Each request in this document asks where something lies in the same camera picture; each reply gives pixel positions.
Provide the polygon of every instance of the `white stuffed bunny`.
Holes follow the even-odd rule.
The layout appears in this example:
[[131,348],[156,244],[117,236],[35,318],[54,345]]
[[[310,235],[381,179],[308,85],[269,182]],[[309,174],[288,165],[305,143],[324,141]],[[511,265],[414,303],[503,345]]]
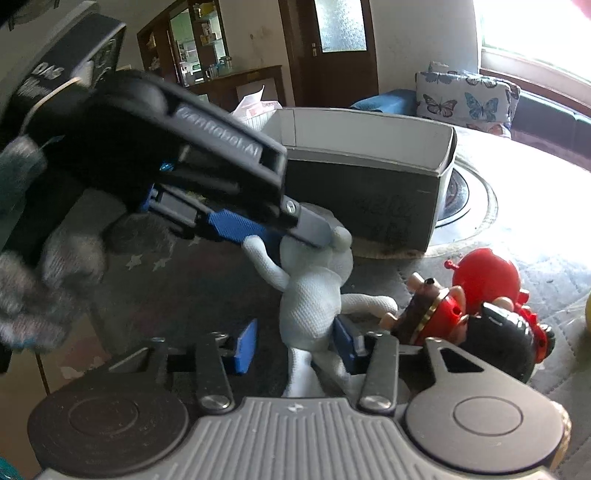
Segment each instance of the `white stuffed bunny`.
[[396,313],[398,306],[390,297],[340,293],[353,270],[351,234],[329,210],[307,207],[328,220],[333,232],[328,247],[314,248],[286,235],[280,245],[281,267],[268,256],[258,236],[247,237],[242,248],[261,277],[283,292],[279,328],[289,349],[290,369],[284,396],[324,396],[312,360],[352,395],[350,376],[340,358],[329,351],[335,317],[339,313],[371,313],[381,318]]

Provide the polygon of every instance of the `red ladybug toy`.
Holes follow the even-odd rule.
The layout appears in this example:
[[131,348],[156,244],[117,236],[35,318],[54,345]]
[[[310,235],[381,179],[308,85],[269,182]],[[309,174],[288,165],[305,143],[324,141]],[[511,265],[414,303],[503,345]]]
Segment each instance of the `red ladybug toy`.
[[529,299],[529,292],[521,290],[515,264],[490,248],[477,248],[457,265],[447,260],[444,266],[454,271],[452,285],[464,290],[468,315],[477,314],[482,303],[492,303],[500,297],[521,305]]
[[525,305],[530,292],[521,288],[521,279],[515,264],[490,248],[477,248],[456,265],[447,260],[444,266],[453,270],[452,285],[461,287],[466,297],[466,313],[476,315],[483,303],[515,312],[530,326],[536,340],[536,363],[550,354],[552,346],[538,317]]

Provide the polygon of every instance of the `teal object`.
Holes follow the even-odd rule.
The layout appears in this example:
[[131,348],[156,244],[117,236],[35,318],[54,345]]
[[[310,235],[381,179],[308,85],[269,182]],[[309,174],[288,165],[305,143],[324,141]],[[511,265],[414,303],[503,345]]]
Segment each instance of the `teal object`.
[[23,480],[23,478],[17,469],[0,457],[0,480]]

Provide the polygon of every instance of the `star pattern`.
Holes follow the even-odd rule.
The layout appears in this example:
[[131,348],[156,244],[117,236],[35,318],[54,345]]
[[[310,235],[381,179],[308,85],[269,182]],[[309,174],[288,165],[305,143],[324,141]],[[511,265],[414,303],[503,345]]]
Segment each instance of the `star pattern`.
[[161,258],[157,262],[154,262],[154,268],[152,269],[152,271],[155,272],[159,268],[164,268],[168,260],[170,260],[170,258]]
[[131,270],[134,267],[142,264],[142,256],[141,255],[131,255],[131,260],[125,264],[127,270]]

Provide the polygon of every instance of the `round black pad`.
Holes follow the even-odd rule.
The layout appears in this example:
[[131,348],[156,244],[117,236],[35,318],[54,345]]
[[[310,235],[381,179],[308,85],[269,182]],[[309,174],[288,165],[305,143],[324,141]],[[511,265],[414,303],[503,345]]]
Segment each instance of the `round black pad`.
[[[548,465],[564,431],[553,404],[459,348],[440,349],[434,341],[426,346],[436,382],[405,413],[411,440],[429,457],[468,473],[510,475]],[[477,368],[449,372],[452,355],[466,355]]]
[[29,417],[43,468],[82,478],[128,475],[170,453],[189,417],[172,393],[58,391]]

